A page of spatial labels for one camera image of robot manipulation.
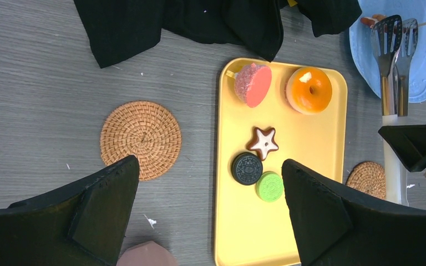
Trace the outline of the orange donut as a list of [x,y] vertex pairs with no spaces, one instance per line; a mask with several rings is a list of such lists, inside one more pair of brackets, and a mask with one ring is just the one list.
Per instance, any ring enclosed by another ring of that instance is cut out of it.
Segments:
[[296,111],[315,115],[324,111],[331,102],[332,84],[321,69],[305,66],[297,69],[287,80],[285,98]]

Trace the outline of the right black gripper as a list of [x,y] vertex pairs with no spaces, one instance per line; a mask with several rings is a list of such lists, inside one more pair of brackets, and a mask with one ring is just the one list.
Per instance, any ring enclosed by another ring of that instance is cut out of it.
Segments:
[[382,126],[378,133],[409,172],[426,168],[426,124]]

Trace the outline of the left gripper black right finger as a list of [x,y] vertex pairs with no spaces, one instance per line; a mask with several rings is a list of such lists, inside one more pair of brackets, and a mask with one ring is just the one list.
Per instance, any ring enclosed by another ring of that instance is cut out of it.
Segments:
[[426,265],[426,210],[370,196],[292,159],[282,178],[302,265]]

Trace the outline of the blue three-tier cake stand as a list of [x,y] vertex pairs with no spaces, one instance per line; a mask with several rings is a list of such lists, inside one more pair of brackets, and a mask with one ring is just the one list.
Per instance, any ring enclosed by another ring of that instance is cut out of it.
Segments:
[[[363,17],[374,14],[398,14],[402,19],[415,18],[426,22],[426,1],[359,1]],[[358,19],[349,29],[349,44],[355,66],[370,89],[381,96],[377,62],[371,47],[371,30]],[[409,102],[426,101],[426,25],[420,26],[418,44],[412,59],[409,75]]]

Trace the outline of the metal tongs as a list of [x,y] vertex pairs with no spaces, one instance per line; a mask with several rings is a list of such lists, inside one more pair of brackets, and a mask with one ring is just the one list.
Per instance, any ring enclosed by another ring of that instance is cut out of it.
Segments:
[[[408,116],[409,73],[418,44],[418,22],[402,20],[399,15],[376,15],[374,19],[371,43],[380,75],[382,124],[403,125]],[[383,147],[386,200],[408,206],[407,170],[387,140]]]

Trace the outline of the red round cake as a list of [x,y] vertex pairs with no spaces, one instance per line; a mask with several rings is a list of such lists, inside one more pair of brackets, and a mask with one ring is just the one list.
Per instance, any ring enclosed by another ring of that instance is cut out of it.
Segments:
[[228,70],[226,76],[233,78],[236,96],[250,108],[257,107],[266,97],[272,81],[272,70],[267,65],[251,63],[239,72]]

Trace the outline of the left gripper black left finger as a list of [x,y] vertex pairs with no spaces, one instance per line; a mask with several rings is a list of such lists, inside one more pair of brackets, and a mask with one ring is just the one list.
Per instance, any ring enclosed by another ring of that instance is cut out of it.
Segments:
[[129,155],[0,209],[0,265],[115,265],[139,184]]

